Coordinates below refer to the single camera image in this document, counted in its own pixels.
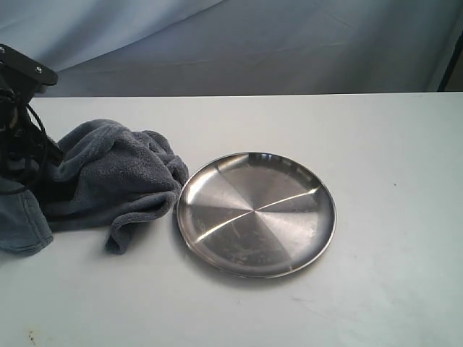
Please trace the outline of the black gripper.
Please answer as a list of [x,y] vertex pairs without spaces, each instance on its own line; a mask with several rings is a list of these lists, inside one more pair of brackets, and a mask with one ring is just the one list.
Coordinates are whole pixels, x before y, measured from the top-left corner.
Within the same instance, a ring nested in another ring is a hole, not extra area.
[[61,164],[61,150],[38,114],[20,94],[1,86],[1,178],[25,192],[42,179],[47,166]]

